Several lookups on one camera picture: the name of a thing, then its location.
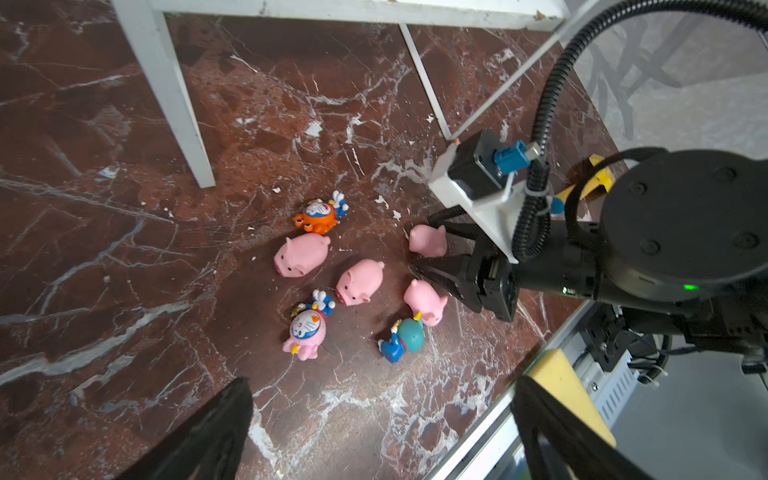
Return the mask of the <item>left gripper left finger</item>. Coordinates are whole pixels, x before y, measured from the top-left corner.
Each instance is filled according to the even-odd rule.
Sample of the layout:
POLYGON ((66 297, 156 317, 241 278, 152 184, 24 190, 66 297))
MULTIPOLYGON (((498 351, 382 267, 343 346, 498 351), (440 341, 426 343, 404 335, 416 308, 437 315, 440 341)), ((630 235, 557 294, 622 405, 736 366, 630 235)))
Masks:
POLYGON ((253 416, 239 377, 122 472, 121 479, 234 479, 253 416))

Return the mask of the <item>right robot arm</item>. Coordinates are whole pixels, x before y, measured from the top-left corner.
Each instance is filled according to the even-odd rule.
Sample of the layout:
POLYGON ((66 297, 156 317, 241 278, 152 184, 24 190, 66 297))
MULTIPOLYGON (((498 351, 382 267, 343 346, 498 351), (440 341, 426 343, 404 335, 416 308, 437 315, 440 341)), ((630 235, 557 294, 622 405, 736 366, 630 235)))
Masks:
POLYGON ((605 197, 598 222, 578 219, 585 189, 551 192, 546 157, 565 83, 604 31, 657 12, 686 12, 767 30, 759 1, 622 1, 567 43, 540 96, 528 142, 505 147, 490 130, 450 146, 430 188, 443 210, 431 226, 469 239, 468 254, 413 261, 412 270, 473 311, 509 322, 523 289, 594 301, 582 335, 604 371, 625 353, 643 384, 672 356, 737 354, 745 374, 767 373, 767 164, 719 150, 640 147, 591 167, 634 167, 605 197))

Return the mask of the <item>pink pig toy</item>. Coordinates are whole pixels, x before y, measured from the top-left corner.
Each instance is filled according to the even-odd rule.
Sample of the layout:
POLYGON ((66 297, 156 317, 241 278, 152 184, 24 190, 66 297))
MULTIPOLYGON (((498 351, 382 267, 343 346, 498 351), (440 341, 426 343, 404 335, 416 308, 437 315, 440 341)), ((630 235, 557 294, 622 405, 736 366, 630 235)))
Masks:
POLYGON ((443 257, 448 251, 444 225, 437 228, 426 224, 414 226, 409 232, 409 250, 423 257, 443 257))
POLYGON ((346 270, 337 282, 335 292, 345 306, 369 303, 383 282, 385 264, 364 259, 346 270))
POLYGON ((305 276, 326 260, 330 243, 330 238, 317 233, 287 237, 274 256, 276 271, 286 278, 305 276))
POLYGON ((403 300, 412 313, 421 314, 422 322, 430 327, 435 327, 442 321, 448 303, 448 297, 440 296, 429 282, 417 279, 410 282, 403 300))

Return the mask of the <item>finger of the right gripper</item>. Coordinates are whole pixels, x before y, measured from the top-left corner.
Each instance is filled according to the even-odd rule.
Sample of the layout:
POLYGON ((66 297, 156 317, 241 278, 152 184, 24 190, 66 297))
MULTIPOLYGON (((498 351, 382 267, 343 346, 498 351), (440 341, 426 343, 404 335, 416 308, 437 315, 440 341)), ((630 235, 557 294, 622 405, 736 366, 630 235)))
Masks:
POLYGON ((480 311, 480 267, 471 255, 425 257, 412 261, 410 266, 414 273, 439 285, 471 311, 480 311))
POLYGON ((482 230, 477 224, 473 222, 454 222, 455 218, 465 214, 464 208, 457 205, 429 215, 427 223, 434 228, 444 227, 447 234, 476 241, 482 234, 482 230))

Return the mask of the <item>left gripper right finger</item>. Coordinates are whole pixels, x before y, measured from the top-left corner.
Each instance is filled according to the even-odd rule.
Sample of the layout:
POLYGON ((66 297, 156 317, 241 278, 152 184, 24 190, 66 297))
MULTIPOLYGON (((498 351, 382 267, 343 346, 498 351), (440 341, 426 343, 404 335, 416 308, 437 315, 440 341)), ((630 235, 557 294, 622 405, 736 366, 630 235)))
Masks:
POLYGON ((533 479, 651 479, 530 377, 511 411, 533 479))

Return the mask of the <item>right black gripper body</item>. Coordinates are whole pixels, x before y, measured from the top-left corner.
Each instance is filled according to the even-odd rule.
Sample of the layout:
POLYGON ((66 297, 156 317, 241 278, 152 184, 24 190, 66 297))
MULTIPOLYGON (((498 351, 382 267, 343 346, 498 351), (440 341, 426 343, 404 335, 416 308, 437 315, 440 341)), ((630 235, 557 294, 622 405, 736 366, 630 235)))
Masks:
POLYGON ((512 322, 519 296, 519 287, 512 278, 511 264, 506 255, 482 230, 473 241, 469 255, 479 263, 480 313, 492 312, 503 322, 512 322))

